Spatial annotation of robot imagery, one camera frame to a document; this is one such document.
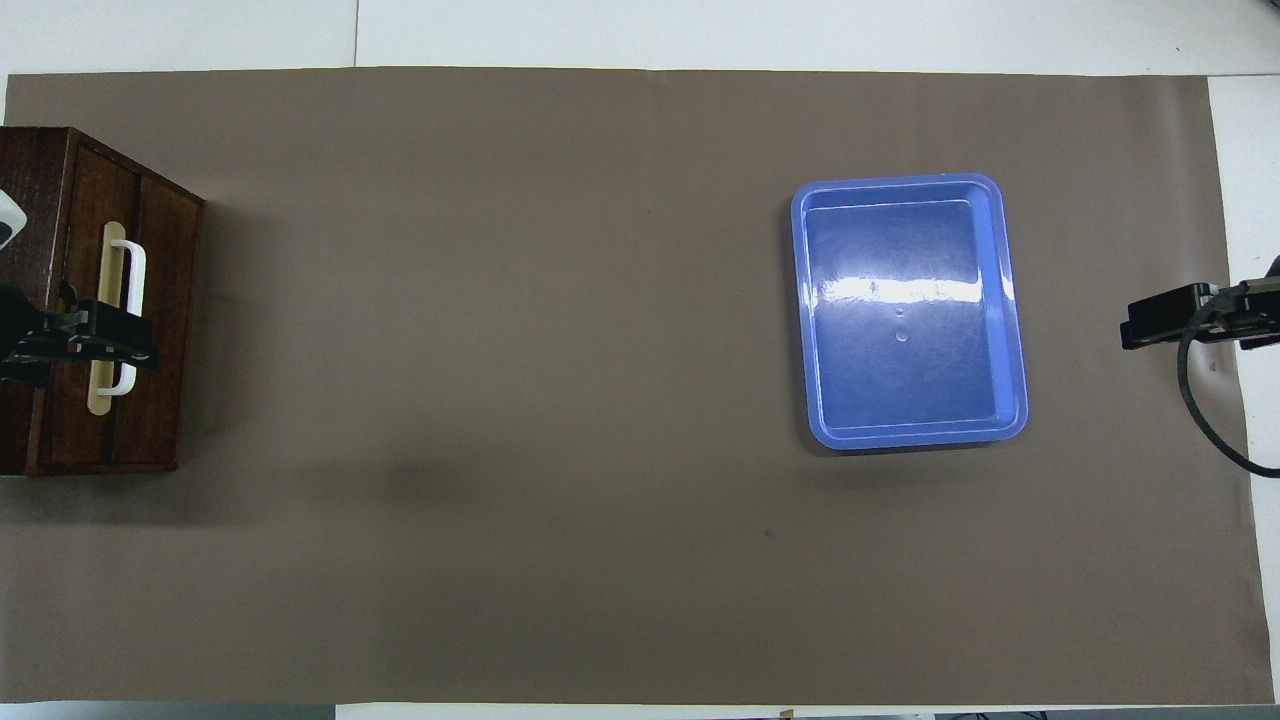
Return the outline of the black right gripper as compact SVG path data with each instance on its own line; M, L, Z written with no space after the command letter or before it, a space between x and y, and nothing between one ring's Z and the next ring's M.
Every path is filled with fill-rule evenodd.
M1119 327L1123 348L1179 343L1188 331L1194 338L1201 324L1193 316L1203 305L1206 343L1236 342L1245 351L1279 343L1279 278L1256 278L1219 292L1189 283L1129 304Z

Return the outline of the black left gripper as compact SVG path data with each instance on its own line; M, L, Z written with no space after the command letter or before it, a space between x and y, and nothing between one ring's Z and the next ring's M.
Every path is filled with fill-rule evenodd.
M19 288L3 284L3 382L47 388L52 364L61 360L122 363L145 372L161 366L151 323L133 313L96 299L77 302L64 314L64 332L78 340L68 346L49 329L47 319Z

